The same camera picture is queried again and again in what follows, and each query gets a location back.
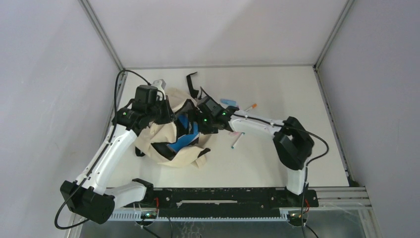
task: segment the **blue eraser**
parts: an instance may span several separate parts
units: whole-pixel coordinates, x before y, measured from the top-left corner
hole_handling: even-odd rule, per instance
[[[229,105],[229,106],[236,107],[236,101],[233,101],[233,100],[222,98],[222,99],[220,99],[220,102],[223,103],[223,104]]]

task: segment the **blue object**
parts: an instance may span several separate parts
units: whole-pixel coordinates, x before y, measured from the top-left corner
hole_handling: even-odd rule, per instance
[[[229,105],[229,106],[234,106],[234,107],[236,107],[236,105],[237,105],[236,101],[229,100],[229,99],[224,99],[224,98],[220,99],[220,102],[223,103],[223,104]]]
[[[188,128],[189,122],[188,122],[188,118],[186,116],[180,115],[178,117],[178,120],[181,122],[181,124],[184,126],[185,129]],[[199,133],[198,132],[198,125],[195,122],[195,123],[193,123],[193,133],[192,134],[183,135],[183,136],[179,137],[178,140],[175,143],[168,144],[168,147],[171,148],[176,153],[178,153],[178,151],[180,151],[182,148],[190,145],[191,142],[196,140],[198,138],[198,133]]]

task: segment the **gray floor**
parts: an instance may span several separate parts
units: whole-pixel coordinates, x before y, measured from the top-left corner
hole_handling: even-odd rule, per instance
[[[364,238],[356,211],[310,211],[307,223],[320,238]],[[173,222],[174,238],[302,238],[300,227],[286,222]],[[162,238],[170,237],[168,222],[148,226]],[[307,238],[315,236],[306,229]],[[135,222],[107,222],[98,225],[87,222],[81,238],[153,238]]]

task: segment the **white table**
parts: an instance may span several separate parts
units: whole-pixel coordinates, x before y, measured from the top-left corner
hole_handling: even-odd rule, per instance
[[[309,166],[310,186],[348,186],[347,177],[330,126],[315,74],[310,66],[288,67],[221,67],[136,70],[148,81],[166,81],[166,89],[176,87],[188,92],[186,75],[192,76],[215,100],[232,99],[243,107],[258,106],[251,113],[272,119],[296,117],[304,128],[324,138],[330,152]],[[135,95],[143,80],[130,73],[125,82],[120,107]],[[150,158],[137,157],[134,145],[124,154],[108,186],[141,178],[155,187],[284,187],[285,167],[281,164],[271,140],[244,135],[235,149],[236,137],[221,131],[207,153],[207,163],[198,169],[192,165],[171,168],[158,165]],[[313,156],[325,146],[314,138]]]

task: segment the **white wall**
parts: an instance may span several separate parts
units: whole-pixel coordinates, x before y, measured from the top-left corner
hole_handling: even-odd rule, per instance
[[[357,1],[321,65],[351,171],[385,238],[418,237],[420,1]]]
[[[91,0],[125,67],[314,64],[346,0]]]
[[[0,234],[62,237],[59,188],[100,145],[117,69],[76,0],[2,1],[0,13]]]

